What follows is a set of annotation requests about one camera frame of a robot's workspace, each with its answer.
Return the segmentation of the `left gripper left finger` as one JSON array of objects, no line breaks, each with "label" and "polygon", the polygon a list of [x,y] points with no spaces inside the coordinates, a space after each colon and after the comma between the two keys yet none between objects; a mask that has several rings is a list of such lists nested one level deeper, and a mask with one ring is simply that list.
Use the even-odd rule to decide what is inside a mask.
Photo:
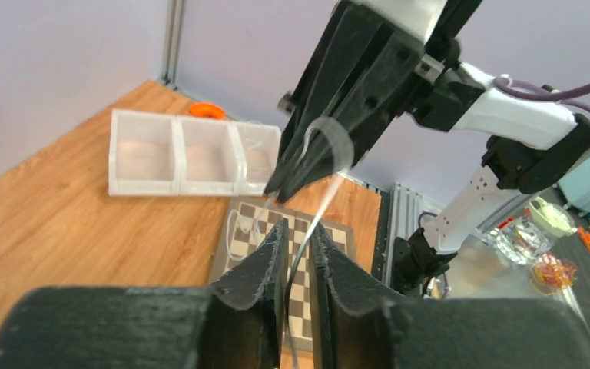
[{"label": "left gripper left finger", "polygon": [[289,223],[200,287],[50,286],[0,327],[0,368],[276,368]]}]

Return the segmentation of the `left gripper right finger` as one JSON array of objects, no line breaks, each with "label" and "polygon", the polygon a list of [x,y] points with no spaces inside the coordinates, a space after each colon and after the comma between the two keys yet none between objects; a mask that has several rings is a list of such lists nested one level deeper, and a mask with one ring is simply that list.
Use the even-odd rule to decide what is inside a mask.
[{"label": "left gripper right finger", "polygon": [[310,237],[313,357],[318,368],[590,368],[590,333],[546,299],[413,298]]}]

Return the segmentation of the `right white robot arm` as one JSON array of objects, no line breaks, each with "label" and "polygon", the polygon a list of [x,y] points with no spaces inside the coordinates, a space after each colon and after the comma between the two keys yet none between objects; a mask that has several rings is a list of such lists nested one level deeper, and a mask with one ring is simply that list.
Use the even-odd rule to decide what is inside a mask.
[{"label": "right white robot arm", "polygon": [[461,62],[457,34],[476,1],[340,1],[295,90],[264,189],[279,203],[359,163],[389,124],[489,134],[459,195],[394,255],[390,285],[420,294],[466,237],[519,194],[553,185],[590,149],[590,115],[572,112],[589,87],[532,94]]}]

